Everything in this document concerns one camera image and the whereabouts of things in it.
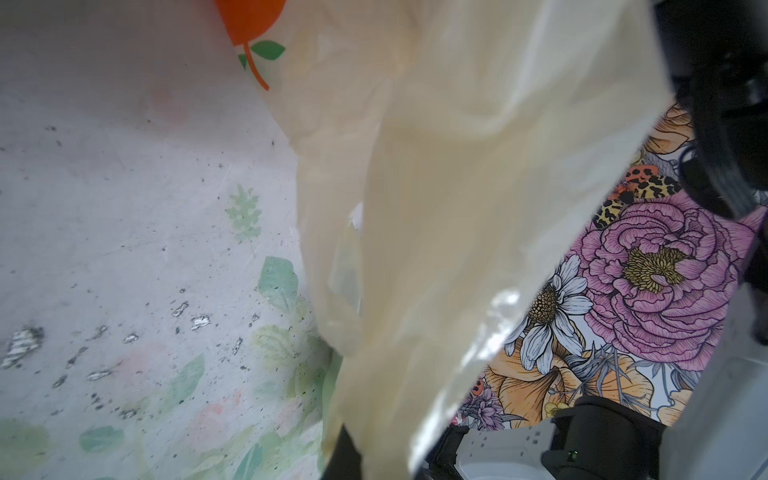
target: green leaf pattern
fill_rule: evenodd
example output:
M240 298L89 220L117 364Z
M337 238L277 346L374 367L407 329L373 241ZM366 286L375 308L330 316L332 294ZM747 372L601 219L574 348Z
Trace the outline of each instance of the green leaf pattern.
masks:
M251 45L250 49L265 60L277 60L286 50L281 44L271 40L258 41Z
M252 193L252 188L245 191L242 185L237 185L237 195L230 195L233 206L225 210L237 232L235 238L241 242L261 234L261 228L256 226L261 215L261 210L256 208L259 197Z
M232 480L252 480L257 469L261 465L262 460L263 450L257 443L245 454L245 457L243 458L243 461L240 462L240 466L237 467L235 476Z

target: plastic bag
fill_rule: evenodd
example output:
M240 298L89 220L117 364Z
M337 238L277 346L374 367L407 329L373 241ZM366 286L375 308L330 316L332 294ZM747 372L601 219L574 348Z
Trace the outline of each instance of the plastic bag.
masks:
M248 62L345 357L326 454L345 424L368 480L419 467L670 97L648 9L291 0L243 45L284 48Z

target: pink peony petal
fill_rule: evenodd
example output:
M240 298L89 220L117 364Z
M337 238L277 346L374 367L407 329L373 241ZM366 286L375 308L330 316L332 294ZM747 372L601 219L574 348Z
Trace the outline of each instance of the pink peony petal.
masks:
M725 319L725 315L728 313L728 305L719 306L714 310L703 313L695 313L693 315L686 316L671 316L667 312L662 312L661 316L664 321L670 325L675 325L680 328L686 326L691 329L708 329Z
M685 325L683 325L685 328L680 328L678 325L667 322L659 313L638 313L637 319L646 331L668 339L689 339L702 336L707 331L706 328L691 329Z
M589 325L589 328L591 328L593 332L606 342L613 342L616 340L613 323L596 314L594 310L584 315L584 321L587 322L587 325Z
M613 279L605 274L605 267L607 265L608 262L601 258L592 260L589 263L589 274L598 278L602 283L610 283L613 281Z
M621 295L632 298L637 295L637 287L625 278L617 278L614 280L614 288L621 293Z
M610 260L605 267L605 273L613 278L621 278L621 276L624 275L624 268L618 260Z
M713 346L709 345L708 343L703 343L699 349L699 353L692 359L677 360L675 363L683 370L701 372L707 367L707 364L710 362L710 358L712 358L714 351L715 348Z
M611 297L608 295L596 295L594 292L587 290L587 298L592 300L592 309L598 312L601 316L608 319L616 319L616 313L614 313L611 306Z
M708 287L722 286L727 281L730 261L725 252L717 252L716 259L716 263L709 265L700 275L701 283Z
M660 312L672 303L672 296L672 289L668 286L664 287L660 293L639 290L636 297L627 299L627 305L638 312Z
M642 359L654 362L680 362L691 360L700 354L704 340L709 336L672 340L653 335L639 327L615 328L616 336L627 351Z
M650 279L654 282L658 283L661 286L669 286L669 282L667 282L667 278L664 275L651 275Z
M693 283L693 282L696 282L696 280L683 280L682 282L678 283L677 286L682 286L686 282ZM703 288L704 288L704 285L702 285L701 288L699 289L693 289L690 292L686 292L686 295L683 298L679 300L675 300L674 302L670 303L669 307L670 308L688 308L704 295Z
M667 248L677 248L679 251L685 253L686 255L690 256L694 254L694 250L696 249L696 245L689 242L688 240L675 240L674 242L670 242L667 245Z
M620 263L626 263L629 258L629 250L619 246L619 251L609 252L605 248L601 248L594 252L599 258L610 262L611 260L618 260Z
M618 316L618 319L621 320L616 324L625 323L630 326L640 325L640 322L637 320L637 317L635 317L632 309L627 306L624 299L620 296L614 295L611 297L611 306L614 308L614 312Z
M663 201L632 204L621 214L622 219L636 216L650 217L658 220L673 232L677 232L683 228L684 224L682 210L675 205Z
M715 238L715 229L706 215L700 214L699 221L702 225L703 237L699 240L694 256L697 260L706 260L711 257L715 251L717 239Z
M750 217L752 217L755 213L753 212L749 216L747 216L746 219L742 220L743 222ZM765 215L765 209L763 208L759 212L761 217L764 217ZM715 217L715 223L718 224L719 227L721 227L721 231L725 230L725 246L724 250L726 253L729 254L729 257L732 261L735 261L736 258L739 260L746 257L746 255L749 253L750 246L752 245L752 241L754 240L755 233L751 228L749 228L747 225L742 225L741 223L736 223L730 220L721 219L719 217Z
M633 242L651 233L664 235L668 227L658 220L649 217L622 218L603 231L603 249L618 253L634 247Z
M693 231L693 230L688 230L687 232L685 232L682 235L680 235L680 238L685 239L685 240L700 240L701 237L703 237L703 236L704 236L704 234L701 233L701 232L696 232L696 231Z
M640 243L638 244L638 248L643 253L659 253L659 250L661 250L661 243L657 242L656 240L661 240L664 242L664 238L656 237L656 238L641 238Z
M702 290L704 285L699 280L683 280L677 285L672 286L672 303L671 306L677 306L676 302L679 302L683 297L693 292L694 290Z
M662 237L666 233L666 230L660 227L647 227L640 226L638 228L626 228L618 234L618 243L627 250L637 247L642 240L648 240L650 238L659 236Z
M699 275L707 268L707 264L700 260L685 259L674 266L676 272L689 280L699 278Z
M721 309L722 307L726 306L728 304L728 300L730 300L731 296L735 292L737 287L736 280L730 282L728 285L726 285L725 290L723 291L717 291L717 290L704 290L700 291L701 295L698 296L698 298L693 301L689 306L684 307L675 307L670 306L665 312L664 316L668 319L673 318L695 318L696 316L701 316L705 313L714 312L715 310Z
M581 272L581 276L587 279L587 288L597 290L599 293L611 293L614 291L613 285L603 283L604 277L595 276L589 273L589 270Z
M600 236L601 232L599 230L592 230L587 232L580 240L577 240L577 242L581 242L581 247L576 249L581 257L581 266L586 266L584 265L585 261L591 262L594 260L595 250L602 247Z

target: yellow flower center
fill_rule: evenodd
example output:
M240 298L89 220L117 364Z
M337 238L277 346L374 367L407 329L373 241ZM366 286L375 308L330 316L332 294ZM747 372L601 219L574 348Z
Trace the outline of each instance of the yellow flower center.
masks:
M528 318L537 323L554 320L554 311L558 307L558 295L552 285L547 285L536 296L528 311Z
M544 405L544 413L547 416L547 418L550 419L550 418L554 417L555 413L557 413L557 412L559 412L561 410L569 409L569 408L570 407L568 406L567 403L563 403L563 402L557 402L557 403L547 402Z
M654 280L654 276L663 276L670 285L677 285L685 280L674 266L686 258L685 253L676 248L661 247L659 253L643 253L639 248L629 251L627 265L624 266L624 278L640 290L659 293L664 285Z

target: floral printed fabric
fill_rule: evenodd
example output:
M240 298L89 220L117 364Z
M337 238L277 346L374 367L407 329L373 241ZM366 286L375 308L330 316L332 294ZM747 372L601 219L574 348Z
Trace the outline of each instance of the floral printed fabric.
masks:
M619 183L606 203L617 214L584 229L453 423L534 425L583 395L666 425L679 418L723 333L742 260L766 212L725 220L675 187L694 141L690 115L674 105L626 175L653 177Z

